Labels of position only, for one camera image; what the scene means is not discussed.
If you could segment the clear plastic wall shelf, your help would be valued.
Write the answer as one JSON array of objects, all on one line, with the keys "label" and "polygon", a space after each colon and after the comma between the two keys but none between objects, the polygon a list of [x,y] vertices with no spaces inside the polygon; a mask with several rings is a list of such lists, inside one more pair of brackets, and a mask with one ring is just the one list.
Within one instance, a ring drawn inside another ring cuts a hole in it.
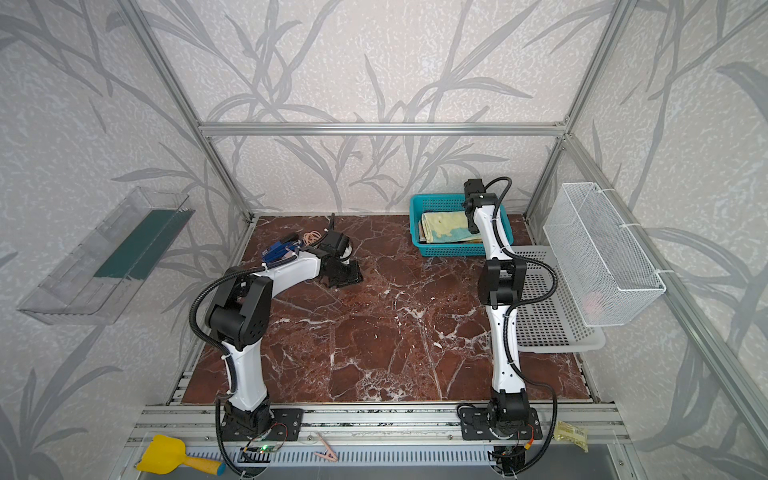
[{"label": "clear plastic wall shelf", "polygon": [[111,325],[195,210],[189,196],[134,188],[19,304],[46,325]]}]

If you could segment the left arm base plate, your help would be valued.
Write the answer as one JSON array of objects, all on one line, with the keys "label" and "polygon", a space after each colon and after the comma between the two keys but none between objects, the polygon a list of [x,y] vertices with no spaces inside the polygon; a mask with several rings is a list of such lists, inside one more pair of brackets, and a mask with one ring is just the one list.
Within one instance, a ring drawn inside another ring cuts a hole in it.
[{"label": "left arm base plate", "polygon": [[223,441],[297,441],[304,410],[300,408],[261,409],[254,412],[225,408],[221,426]]}]

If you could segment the pink clothespin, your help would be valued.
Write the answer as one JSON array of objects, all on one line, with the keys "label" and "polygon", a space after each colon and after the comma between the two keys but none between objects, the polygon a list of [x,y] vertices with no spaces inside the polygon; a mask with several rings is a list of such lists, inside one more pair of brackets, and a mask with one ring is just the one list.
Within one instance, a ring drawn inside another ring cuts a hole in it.
[{"label": "pink clothespin", "polygon": [[336,451],[331,447],[331,445],[325,440],[325,438],[320,433],[316,433],[315,436],[321,442],[323,451],[314,452],[313,455],[324,461],[337,463],[339,461],[339,457]]}]

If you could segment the mint green cloth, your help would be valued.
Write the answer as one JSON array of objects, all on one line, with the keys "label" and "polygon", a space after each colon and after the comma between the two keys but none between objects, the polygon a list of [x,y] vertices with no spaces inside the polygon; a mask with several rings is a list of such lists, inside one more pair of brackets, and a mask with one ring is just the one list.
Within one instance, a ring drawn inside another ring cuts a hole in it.
[{"label": "mint green cloth", "polygon": [[425,212],[419,220],[423,240],[428,244],[481,243],[479,234],[468,230],[463,211]]}]

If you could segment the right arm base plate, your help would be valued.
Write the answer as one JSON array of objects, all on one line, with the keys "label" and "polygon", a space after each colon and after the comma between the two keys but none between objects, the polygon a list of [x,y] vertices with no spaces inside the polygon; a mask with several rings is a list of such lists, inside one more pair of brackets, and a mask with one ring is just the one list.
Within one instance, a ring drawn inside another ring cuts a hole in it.
[{"label": "right arm base plate", "polygon": [[463,440],[532,441],[544,435],[534,408],[522,417],[518,413],[503,413],[490,404],[476,406],[462,403],[456,407]]}]

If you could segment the white plastic laundry basket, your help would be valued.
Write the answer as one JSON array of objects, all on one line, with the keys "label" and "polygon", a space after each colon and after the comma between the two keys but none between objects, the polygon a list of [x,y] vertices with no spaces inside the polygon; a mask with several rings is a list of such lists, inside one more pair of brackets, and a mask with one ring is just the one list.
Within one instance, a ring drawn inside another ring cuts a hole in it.
[{"label": "white plastic laundry basket", "polygon": [[554,269],[558,279],[558,288],[550,298],[518,309],[516,335],[519,351],[560,354],[603,348],[606,343],[603,331],[584,324],[552,249],[549,246],[515,245],[513,251],[546,263]]}]

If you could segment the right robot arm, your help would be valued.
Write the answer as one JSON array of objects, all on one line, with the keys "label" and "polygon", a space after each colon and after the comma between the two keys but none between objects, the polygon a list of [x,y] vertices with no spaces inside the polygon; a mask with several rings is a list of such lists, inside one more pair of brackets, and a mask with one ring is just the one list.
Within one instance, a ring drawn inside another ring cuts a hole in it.
[{"label": "right robot arm", "polygon": [[530,263],[552,274],[539,260],[517,254],[501,225],[501,201],[492,193],[473,192],[463,203],[469,230],[481,236],[485,263],[478,280],[478,297],[491,327],[493,374],[487,422],[491,434],[509,439],[535,425],[526,380],[521,372],[516,329],[518,310],[551,297],[557,287],[534,299],[523,298]]}]

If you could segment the yellow label tag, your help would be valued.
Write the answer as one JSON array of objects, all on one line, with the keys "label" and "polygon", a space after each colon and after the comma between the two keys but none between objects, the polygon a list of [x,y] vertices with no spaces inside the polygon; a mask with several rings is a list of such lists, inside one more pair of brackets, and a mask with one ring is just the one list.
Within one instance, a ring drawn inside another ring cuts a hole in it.
[{"label": "yellow label tag", "polygon": [[579,447],[584,453],[589,452],[588,431],[584,428],[558,420],[553,437],[557,441],[571,443]]}]

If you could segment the beige rubber bands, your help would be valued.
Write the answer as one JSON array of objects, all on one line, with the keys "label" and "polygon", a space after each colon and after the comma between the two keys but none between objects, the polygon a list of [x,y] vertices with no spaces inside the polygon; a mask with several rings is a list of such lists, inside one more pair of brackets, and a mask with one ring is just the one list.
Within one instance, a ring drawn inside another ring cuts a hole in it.
[{"label": "beige rubber bands", "polygon": [[305,246],[308,246],[308,245],[312,245],[312,244],[317,243],[322,238],[323,238],[323,233],[321,233],[321,232],[319,232],[317,230],[313,230],[313,231],[305,232],[302,235],[302,242],[303,242],[303,244]]}]

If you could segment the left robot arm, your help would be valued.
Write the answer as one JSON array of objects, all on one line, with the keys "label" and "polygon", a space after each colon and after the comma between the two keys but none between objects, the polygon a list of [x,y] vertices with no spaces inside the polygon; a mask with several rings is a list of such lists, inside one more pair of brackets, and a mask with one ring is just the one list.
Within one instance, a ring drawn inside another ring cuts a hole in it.
[{"label": "left robot arm", "polygon": [[316,278],[326,279],[330,288],[363,280],[355,260],[320,251],[300,252],[271,265],[233,267],[193,300],[188,323],[195,336],[222,354],[230,415],[255,420],[270,413],[261,342],[268,329],[272,299]]}]

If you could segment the yellow plastic scoop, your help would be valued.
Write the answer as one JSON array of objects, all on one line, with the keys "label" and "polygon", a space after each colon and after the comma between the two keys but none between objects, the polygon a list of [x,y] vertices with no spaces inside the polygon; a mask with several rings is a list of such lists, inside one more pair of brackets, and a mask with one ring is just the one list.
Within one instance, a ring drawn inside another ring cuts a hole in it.
[{"label": "yellow plastic scoop", "polygon": [[221,461],[189,456],[182,440],[165,435],[152,438],[135,468],[140,472],[166,475],[180,466],[214,476],[221,476],[226,470]]}]

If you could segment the teal plastic basket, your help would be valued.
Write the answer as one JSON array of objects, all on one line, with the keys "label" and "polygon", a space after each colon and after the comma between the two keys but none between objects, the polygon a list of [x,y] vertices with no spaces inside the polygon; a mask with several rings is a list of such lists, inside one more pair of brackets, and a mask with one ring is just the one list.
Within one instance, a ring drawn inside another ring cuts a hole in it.
[{"label": "teal plastic basket", "polygon": [[428,243],[426,227],[422,217],[425,213],[454,213],[458,212],[463,220],[466,220],[467,198],[475,200],[478,208],[488,205],[487,213],[493,215],[495,201],[498,197],[494,193],[466,194],[418,194],[410,200],[409,220],[412,242],[424,257],[484,257],[486,251],[482,242],[439,242]]}]

